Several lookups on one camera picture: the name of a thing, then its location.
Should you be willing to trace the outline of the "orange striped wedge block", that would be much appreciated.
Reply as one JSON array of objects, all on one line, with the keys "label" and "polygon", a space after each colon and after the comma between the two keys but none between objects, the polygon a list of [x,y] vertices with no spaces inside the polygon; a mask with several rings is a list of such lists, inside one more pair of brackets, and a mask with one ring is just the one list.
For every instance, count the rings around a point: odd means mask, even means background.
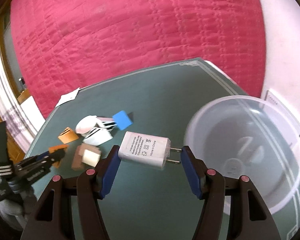
[{"label": "orange striped wedge block", "polygon": [[73,142],[77,139],[79,139],[79,136],[70,128],[67,127],[65,130],[58,136],[58,139],[63,144],[68,144],[70,142]]}]

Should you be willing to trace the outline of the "beige wooden block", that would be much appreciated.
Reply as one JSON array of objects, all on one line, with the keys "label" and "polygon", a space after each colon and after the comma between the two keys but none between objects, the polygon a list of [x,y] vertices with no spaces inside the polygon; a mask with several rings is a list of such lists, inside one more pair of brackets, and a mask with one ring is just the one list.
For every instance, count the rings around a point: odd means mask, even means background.
[{"label": "beige wooden block", "polygon": [[98,147],[82,143],[76,148],[71,168],[82,170],[84,165],[95,167],[101,159],[101,151]]}]

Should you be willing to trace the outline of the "white striped wedge block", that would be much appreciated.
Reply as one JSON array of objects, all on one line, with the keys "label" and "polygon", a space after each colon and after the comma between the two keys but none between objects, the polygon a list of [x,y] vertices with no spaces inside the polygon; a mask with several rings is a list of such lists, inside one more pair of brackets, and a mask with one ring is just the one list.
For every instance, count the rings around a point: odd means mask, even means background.
[{"label": "white striped wedge block", "polygon": [[83,139],[83,142],[92,146],[99,146],[108,142],[113,137],[106,128],[94,127]]}]

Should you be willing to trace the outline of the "white USB power adapter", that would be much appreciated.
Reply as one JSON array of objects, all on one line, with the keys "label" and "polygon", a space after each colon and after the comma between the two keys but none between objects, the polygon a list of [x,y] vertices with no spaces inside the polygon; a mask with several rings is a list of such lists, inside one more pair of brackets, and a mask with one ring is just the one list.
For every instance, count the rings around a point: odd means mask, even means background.
[{"label": "white USB power adapter", "polygon": [[122,161],[134,162],[162,170],[166,162],[181,164],[170,159],[171,141],[158,137],[127,131],[121,142],[118,156]]}]

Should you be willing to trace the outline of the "blue foam block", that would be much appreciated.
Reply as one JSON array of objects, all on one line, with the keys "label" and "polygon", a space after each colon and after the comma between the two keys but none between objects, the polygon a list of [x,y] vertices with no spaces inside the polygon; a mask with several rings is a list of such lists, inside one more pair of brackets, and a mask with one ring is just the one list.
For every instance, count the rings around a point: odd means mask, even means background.
[{"label": "blue foam block", "polygon": [[120,111],[112,116],[119,130],[124,130],[133,124],[132,120],[125,111]]}]

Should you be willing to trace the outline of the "white round lid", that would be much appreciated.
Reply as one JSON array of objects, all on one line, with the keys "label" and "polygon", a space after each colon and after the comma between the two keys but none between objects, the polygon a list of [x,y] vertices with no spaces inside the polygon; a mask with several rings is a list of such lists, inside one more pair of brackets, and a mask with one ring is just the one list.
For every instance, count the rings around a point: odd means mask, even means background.
[{"label": "white round lid", "polygon": [[75,132],[86,136],[97,125],[97,116],[89,115],[81,119],[76,125]]}]

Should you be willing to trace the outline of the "white paper label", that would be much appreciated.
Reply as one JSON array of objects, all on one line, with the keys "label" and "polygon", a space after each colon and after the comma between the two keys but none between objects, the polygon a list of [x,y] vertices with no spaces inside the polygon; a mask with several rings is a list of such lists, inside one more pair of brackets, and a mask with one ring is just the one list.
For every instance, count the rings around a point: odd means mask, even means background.
[{"label": "white paper label", "polygon": [[77,94],[79,93],[80,88],[78,87],[76,90],[71,91],[68,94],[63,94],[61,95],[59,101],[57,102],[57,104],[55,105],[55,107],[58,107],[66,102],[75,100]]}]

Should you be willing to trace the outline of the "clear plastic bowl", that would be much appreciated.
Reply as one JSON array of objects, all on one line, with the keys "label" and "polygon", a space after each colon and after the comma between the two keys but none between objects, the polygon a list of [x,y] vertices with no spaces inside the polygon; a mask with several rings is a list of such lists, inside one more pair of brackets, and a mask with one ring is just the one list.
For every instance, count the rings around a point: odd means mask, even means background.
[{"label": "clear plastic bowl", "polygon": [[248,176],[271,213],[292,202],[300,214],[300,137],[276,106],[243,95],[213,100],[192,117],[184,143],[222,175]]}]

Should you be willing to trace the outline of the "red quilted bedspread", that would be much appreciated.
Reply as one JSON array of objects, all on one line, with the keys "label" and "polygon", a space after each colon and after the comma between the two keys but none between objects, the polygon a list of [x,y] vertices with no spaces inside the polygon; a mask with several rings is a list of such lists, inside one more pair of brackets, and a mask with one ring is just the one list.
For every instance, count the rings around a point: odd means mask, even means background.
[{"label": "red quilted bedspread", "polygon": [[12,40],[47,117],[61,95],[137,69],[200,57],[260,96],[260,0],[12,0]]}]

